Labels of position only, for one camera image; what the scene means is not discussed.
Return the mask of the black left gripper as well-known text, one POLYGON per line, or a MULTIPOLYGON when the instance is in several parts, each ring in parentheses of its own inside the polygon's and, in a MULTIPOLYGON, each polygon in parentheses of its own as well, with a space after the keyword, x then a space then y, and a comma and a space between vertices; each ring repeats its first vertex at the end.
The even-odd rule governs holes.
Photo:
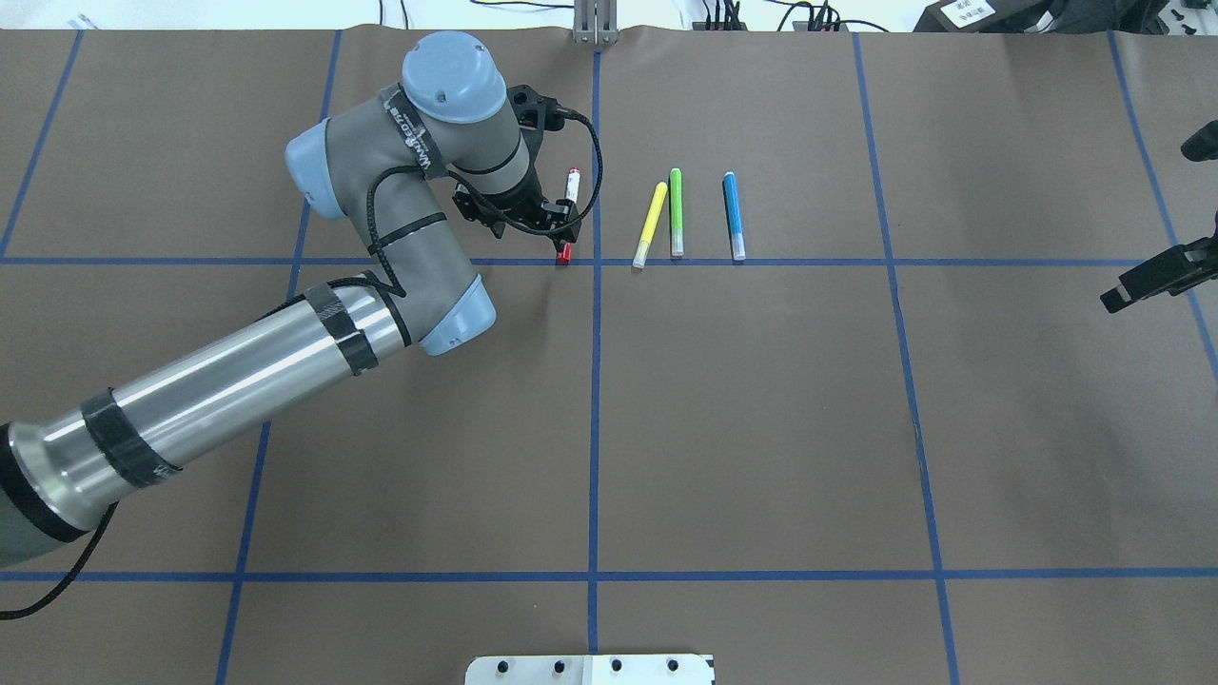
POLYGON ((454 182, 452 201, 457 211, 468 222, 487 225, 496 238, 501 239, 505 228, 514 228, 529 235, 544 236, 557 251, 561 238, 569 235, 568 230, 579 228, 579 236, 581 234, 581 212, 565 223, 561 200, 544 197, 540 178, 525 177, 504 193, 479 191, 465 177, 456 177, 454 182))

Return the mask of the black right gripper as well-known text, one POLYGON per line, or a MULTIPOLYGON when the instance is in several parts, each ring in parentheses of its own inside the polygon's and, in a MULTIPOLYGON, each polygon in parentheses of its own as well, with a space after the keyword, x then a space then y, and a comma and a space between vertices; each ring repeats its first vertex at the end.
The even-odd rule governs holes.
POLYGON ((1177 296, 1217 278, 1217 215, 1212 236, 1164 250, 1118 277, 1118 285, 1100 295, 1110 314, 1132 303, 1167 293, 1177 296))

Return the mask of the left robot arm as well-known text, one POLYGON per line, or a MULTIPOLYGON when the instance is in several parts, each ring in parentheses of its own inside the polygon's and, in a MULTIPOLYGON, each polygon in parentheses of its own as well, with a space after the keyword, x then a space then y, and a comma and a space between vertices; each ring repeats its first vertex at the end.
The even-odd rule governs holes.
POLYGON ((417 346, 438 356, 497 312, 430 182, 456 183, 462 217, 551 240, 583 215, 544 197, 540 143, 590 119, 530 87, 507 87, 482 39, 421 37, 400 80, 326 117, 285 147, 287 174, 318 215, 348 219, 374 261, 309 286, 217 342, 104 389, 48 423, 2 427, 2 564, 96 541, 121 499, 317 392, 417 346))

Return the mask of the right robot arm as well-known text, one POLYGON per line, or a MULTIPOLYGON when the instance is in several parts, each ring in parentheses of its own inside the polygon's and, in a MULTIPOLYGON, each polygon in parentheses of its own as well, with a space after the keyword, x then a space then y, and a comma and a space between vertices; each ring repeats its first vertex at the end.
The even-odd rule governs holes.
MULTIPOLYGON (((1195 130, 1180 147, 1181 155, 1192 162, 1217 160, 1217 121, 1195 130)), ((1216 215, 1212 236, 1192 243, 1174 245, 1169 250, 1145 260, 1118 278, 1118 285, 1100 296, 1106 312, 1114 314, 1132 303, 1147 300, 1162 293, 1170 297, 1191 291, 1205 282, 1217 278, 1216 215)))

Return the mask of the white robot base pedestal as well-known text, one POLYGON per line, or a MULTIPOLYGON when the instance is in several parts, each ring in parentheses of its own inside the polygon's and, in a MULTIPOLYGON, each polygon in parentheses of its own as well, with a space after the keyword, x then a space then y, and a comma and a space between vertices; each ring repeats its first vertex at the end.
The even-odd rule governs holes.
POLYGON ((713 656, 536 655, 471 659, 465 684, 715 684, 713 656))

